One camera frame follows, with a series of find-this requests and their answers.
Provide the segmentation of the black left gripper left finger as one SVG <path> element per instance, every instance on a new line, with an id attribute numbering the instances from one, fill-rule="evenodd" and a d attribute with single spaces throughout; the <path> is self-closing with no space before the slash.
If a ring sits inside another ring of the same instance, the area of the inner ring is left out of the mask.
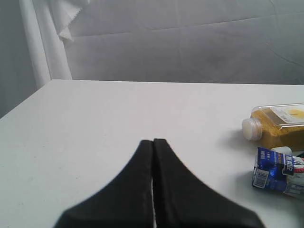
<path id="1" fill-rule="evenodd" d="M 103 189 L 61 215 L 57 228 L 152 228 L 151 141 L 142 140 L 121 172 Z"/>

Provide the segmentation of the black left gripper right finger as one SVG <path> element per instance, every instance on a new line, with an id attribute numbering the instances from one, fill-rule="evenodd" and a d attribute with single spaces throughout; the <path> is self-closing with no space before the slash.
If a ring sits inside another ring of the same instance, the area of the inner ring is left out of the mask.
<path id="1" fill-rule="evenodd" d="M 153 200 L 159 228 L 262 228 L 258 215 L 200 181 L 165 139 L 153 141 Z"/>

